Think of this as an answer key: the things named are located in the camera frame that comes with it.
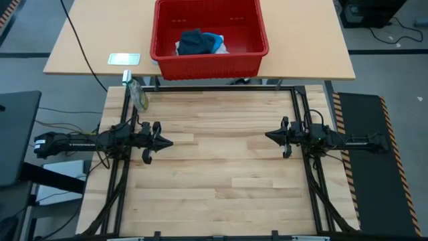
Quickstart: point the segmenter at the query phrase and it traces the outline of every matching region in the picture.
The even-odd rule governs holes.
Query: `yellow and black hazard stripe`
[[[382,104],[382,108],[383,108],[383,113],[385,114],[385,120],[386,120],[387,126],[388,126],[389,137],[391,139],[392,148],[393,148],[393,151],[395,154],[395,160],[397,161],[397,167],[399,168],[401,183],[403,184],[403,189],[404,189],[404,192],[405,192],[405,195],[407,198],[407,205],[409,206],[409,211],[410,211],[410,214],[412,215],[413,225],[415,226],[415,232],[417,235],[422,237],[421,229],[419,228],[419,225],[417,222],[415,208],[413,207],[412,197],[411,197],[410,191],[409,191],[409,184],[407,183],[403,164],[401,163],[401,156],[399,153],[399,148],[397,146],[397,141],[395,140],[393,126],[392,126],[391,120],[389,118],[387,104],[386,104],[385,99],[383,97],[381,97],[381,104]]]
[[[12,0],[9,6],[6,8],[5,12],[0,16],[0,29],[6,27],[6,23],[10,17],[12,17],[12,13],[18,7],[21,0]]]
[[[334,103],[334,113],[336,115],[337,132],[346,134],[345,124],[343,122],[342,106],[340,104],[340,96],[337,92],[333,93],[333,103]],[[350,164],[349,152],[341,151],[341,153],[342,153],[342,161],[345,168],[346,178],[348,180],[350,195],[352,197],[352,201],[354,202],[356,218],[358,220],[358,225],[361,227],[360,214],[358,212],[358,204],[356,203],[354,176],[352,175],[352,166]]]

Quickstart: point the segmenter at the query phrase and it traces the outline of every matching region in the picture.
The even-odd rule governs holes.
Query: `red basket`
[[[223,35],[230,54],[177,56],[183,31]],[[257,76],[268,54],[259,0],[157,0],[150,56],[167,80]]]

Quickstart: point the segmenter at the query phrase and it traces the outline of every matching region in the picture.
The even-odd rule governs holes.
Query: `light wooden table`
[[[70,17],[95,73],[160,76],[150,58],[155,0],[75,0]],[[261,0],[270,52],[258,76],[354,80],[332,0]],[[110,66],[110,54],[141,54],[138,66]],[[66,20],[47,61],[47,74],[90,74]]]
[[[332,126],[323,87],[306,90],[310,108]],[[101,131],[120,122],[124,92],[123,87],[109,89]],[[152,165],[143,164],[142,150],[132,150],[121,236],[153,236],[154,231],[162,236],[316,233],[301,150],[293,146],[291,158],[285,160],[282,148],[264,136],[280,127],[283,116],[295,119],[290,92],[148,95],[149,108],[139,113],[141,120],[160,121],[163,136],[174,146],[155,153]],[[320,122],[319,116],[312,118]],[[94,155],[92,166],[98,162]],[[358,228],[343,164],[327,157],[322,165],[330,200]],[[109,177],[110,170],[102,165],[89,176],[77,233],[104,205]],[[324,208],[318,203],[326,228]]]

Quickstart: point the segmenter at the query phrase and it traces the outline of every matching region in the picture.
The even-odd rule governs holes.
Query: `clear plastic bottle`
[[[132,103],[138,111],[147,110],[148,98],[146,93],[142,90],[141,84],[138,81],[132,79],[131,71],[125,70],[123,73],[122,84],[129,88],[131,94]]]

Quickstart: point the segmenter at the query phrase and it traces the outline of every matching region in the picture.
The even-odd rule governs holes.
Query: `gray floor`
[[[397,17],[405,25],[410,26],[414,17],[428,15],[428,1],[408,0],[408,3],[397,13]],[[27,0],[25,7],[7,39],[0,47],[0,52],[50,52],[64,22],[59,1]],[[384,29],[376,29],[377,35],[383,39],[392,36],[397,39],[400,35],[411,31],[392,25]],[[423,30],[425,37],[428,29]],[[397,49],[394,45],[387,45],[373,39],[367,29],[344,29],[344,38],[348,49]],[[428,40],[415,43],[409,40],[401,42],[401,49],[428,49]],[[17,92],[24,90],[40,90],[43,92],[41,106],[62,110],[92,110],[102,111],[105,101],[105,92],[97,85],[91,76],[46,76],[42,73],[47,59],[0,59],[0,93]],[[397,142],[402,155],[403,165],[409,180],[414,206],[417,211],[419,225],[425,236],[428,236],[428,193],[424,175],[428,171],[428,163],[424,157],[428,156],[425,147],[425,137],[428,127],[425,119],[428,114],[428,56],[352,56],[352,63],[357,79],[354,82],[334,82],[336,91],[377,94],[387,100],[391,120],[395,129]],[[107,86],[120,85],[119,77],[100,77]],[[226,80],[210,80],[204,84],[222,84]],[[287,80],[284,84],[320,84],[316,81]],[[192,82],[164,82],[171,84],[201,84]],[[60,114],[39,111],[37,119],[47,122],[69,122],[91,131],[100,120],[99,115],[93,114]],[[52,129],[35,125],[33,136]],[[73,157],[58,155],[47,160],[36,159],[31,151],[27,152],[26,161],[43,164],[72,159],[89,159],[91,154],[78,153]],[[78,202],[58,206],[48,210],[55,214],[54,218],[40,219],[36,234],[46,235],[61,226],[78,207]],[[75,218],[64,230],[54,238],[68,237],[74,233],[77,219]]]

